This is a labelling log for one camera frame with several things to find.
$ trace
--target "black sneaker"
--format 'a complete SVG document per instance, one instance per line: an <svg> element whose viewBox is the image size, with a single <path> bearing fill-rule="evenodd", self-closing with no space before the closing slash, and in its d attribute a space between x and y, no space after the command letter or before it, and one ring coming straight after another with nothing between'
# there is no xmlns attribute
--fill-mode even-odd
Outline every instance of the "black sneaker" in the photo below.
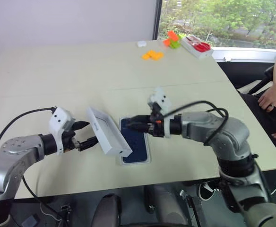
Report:
<svg viewBox="0 0 276 227"><path fill-rule="evenodd" d="M219 191L219 189L213 189L207 183L202 183L198 187L198 196L201 200L207 201L213 197L215 191Z"/></svg>

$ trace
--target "white box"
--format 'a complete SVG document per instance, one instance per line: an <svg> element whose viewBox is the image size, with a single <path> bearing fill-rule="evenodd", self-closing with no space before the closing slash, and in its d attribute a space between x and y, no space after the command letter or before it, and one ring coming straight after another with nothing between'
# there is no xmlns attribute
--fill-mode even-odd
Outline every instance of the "white box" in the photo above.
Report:
<svg viewBox="0 0 276 227"><path fill-rule="evenodd" d="M192 55L194 55L196 58L198 59L203 59L206 58L208 56L211 56L214 52L214 50L212 48L210 48L209 51L205 51L205 52L199 52L197 50L195 50L195 48L189 43L188 39L186 37L182 38L180 40L180 44L188 51L190 52Z"/></svg>
<svg viewBox="0 0 276 227"><path fill-rule="evenodd" d="M87 116L106 155L127 157L132 153L128 143L109 115L89 107L87 109Z"/></svg>

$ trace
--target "black pants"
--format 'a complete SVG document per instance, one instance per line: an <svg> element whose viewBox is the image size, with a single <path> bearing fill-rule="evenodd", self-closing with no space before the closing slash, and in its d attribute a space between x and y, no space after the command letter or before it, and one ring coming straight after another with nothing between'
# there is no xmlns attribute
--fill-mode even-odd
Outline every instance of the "black pants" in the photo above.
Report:
<svg viewBox="0 0 276 227"><path fill-rule="evenodd" d="M258 99L263 93L264 92L261 92L255 96L246 94L240 95L276 147L276 139L271 136L272 133L276 133L276 108L274 108L270 113L267 113L259 106Z"/></svg>

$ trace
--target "floor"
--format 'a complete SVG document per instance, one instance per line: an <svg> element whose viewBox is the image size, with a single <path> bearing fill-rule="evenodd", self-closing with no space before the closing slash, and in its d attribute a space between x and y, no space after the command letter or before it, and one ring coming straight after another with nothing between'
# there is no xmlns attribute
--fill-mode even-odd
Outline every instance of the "floor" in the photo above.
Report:
<svg viewBox="0 0 276 227"><path fill-rule="evenodd" d="M182 184L169 184L170 187L185 189L191 196L196 196L196 186L184 187ZM60 210L60 206L70 204L72 208L70 226L71 227L89 227L94 215L94 211L101 200L107 194L115 193L121 197L122 214L121 224L129 223L155 223L157 218L155 214L146 212L143 204L143 187L123 188L116 190L106 190L99 192L86 192L73 195L62 195L54 197L54 201L50 205ZM276 202L276 192L273 195L273 200ZM232 213L226 207L220 192L215 192L213 198L209 201L202 201L202 208L209 227L245 227L243 217L240 214ZM190 209L190 218L193 225L196 227L196 220L193 217L193 211ZM62 227L59 222L52 217L46 216L40 212L38 203L19 203L13 205L11 214L18 224L21 224L26 218L35 214L40 220L38 227ZM10 223L10 227L15 227L14 223Z"/></svg>

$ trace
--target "white wall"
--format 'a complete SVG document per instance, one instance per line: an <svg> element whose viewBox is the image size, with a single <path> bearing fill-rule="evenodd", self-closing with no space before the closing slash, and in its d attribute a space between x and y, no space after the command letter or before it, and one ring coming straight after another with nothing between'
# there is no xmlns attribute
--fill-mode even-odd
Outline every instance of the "white wall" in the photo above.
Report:
<svg viewBox="0 0 276 227"><path fill-rule="evenodd" d="M0 53L18 46L151 40L156 0L0 0Z"/></svg>

